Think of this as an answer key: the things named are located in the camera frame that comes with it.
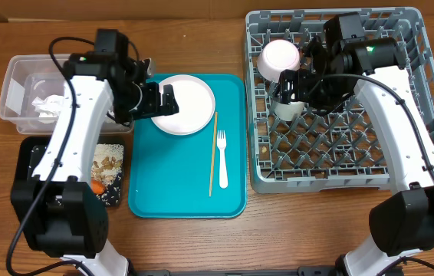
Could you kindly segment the white bowl with food scraps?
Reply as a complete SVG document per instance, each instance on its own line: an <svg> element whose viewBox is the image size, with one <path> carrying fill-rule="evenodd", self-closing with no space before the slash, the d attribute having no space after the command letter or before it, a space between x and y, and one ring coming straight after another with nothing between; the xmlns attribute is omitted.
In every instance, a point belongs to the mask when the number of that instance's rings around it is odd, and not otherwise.
<svg viewBox="0 0 434 276"><path fill-rule="evenodd" d="M296 71L300 67L300 59L298 48L290 41L274 40L258 56L257 69L265 80L278 82L282 71Z"/></svg>

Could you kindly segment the small white round cup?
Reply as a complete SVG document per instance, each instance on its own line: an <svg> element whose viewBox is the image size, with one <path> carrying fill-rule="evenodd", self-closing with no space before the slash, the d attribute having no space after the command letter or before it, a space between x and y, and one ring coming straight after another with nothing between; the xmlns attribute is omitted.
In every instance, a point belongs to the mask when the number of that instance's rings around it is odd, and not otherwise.
<svg viewBox="0 0 434 276"><path fill-rule="evenodd" d="M295 117L299 117L304 109L304 102L290 102L289 104L272 101L273 112L280 120L292 121Z"/></svg>

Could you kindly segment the orange carrot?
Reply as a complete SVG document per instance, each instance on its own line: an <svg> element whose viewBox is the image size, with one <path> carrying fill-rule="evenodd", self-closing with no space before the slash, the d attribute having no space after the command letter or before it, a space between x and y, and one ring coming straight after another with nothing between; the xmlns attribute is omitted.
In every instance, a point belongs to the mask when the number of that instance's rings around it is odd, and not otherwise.
<svg viewBox="0 0 434 276"><path fill-rule="evenodd" d="M93 179L91 181L91 189L96 195L102 195L105 193L106 186L102 182Z"/></svg>

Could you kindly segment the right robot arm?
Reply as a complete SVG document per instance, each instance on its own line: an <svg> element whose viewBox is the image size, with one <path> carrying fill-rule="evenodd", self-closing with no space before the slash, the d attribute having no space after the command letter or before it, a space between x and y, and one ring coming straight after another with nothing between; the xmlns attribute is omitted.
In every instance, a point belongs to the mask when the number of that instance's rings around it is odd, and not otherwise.
<svg viewBox="0 0 434 276"><path fill-rule="evenodd" d="M324 24L303 53L313 70L281 72L272 96L290 120L295 102L332 112L356 97L368 113L389 173L392 195L369 214L370 233L341 255L329 275L396 275L401 264L434 248L434 144L414 102L408 62L394 38L370 40L356 12Z"/></svg>

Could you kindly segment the white napkin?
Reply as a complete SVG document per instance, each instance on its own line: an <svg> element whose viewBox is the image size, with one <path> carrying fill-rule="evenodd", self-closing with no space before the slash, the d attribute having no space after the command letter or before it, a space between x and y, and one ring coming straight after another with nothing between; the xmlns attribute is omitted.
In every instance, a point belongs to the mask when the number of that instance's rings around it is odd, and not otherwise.
<svg viewBox="0 0 434 276"><path fill-rule="evenodd" d="M31 104L35 107L35 112L39 113L38 117L41 123L53 123L54 119L57 119L61 114L63 102L63 96L54 94L44 100L36 97Z"/></svg>

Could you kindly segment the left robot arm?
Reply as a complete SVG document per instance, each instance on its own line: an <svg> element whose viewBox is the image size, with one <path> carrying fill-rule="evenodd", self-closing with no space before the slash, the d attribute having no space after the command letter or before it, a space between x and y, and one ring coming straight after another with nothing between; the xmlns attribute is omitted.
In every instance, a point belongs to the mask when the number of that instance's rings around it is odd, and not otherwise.
<svg viewBox="0 0 434 276"><path fill-rule="evenodd" d="M169 85L152 81L150 59L115 29L100 29L91 50L72 54L58 70L64 100L49 143L35 168L19 170L11 203L19 227L10 249L28 247L85 275L133 275L129 258L108 240L109 219L91 187L91 168L101 127L169 116L179 105Z"/></svg>

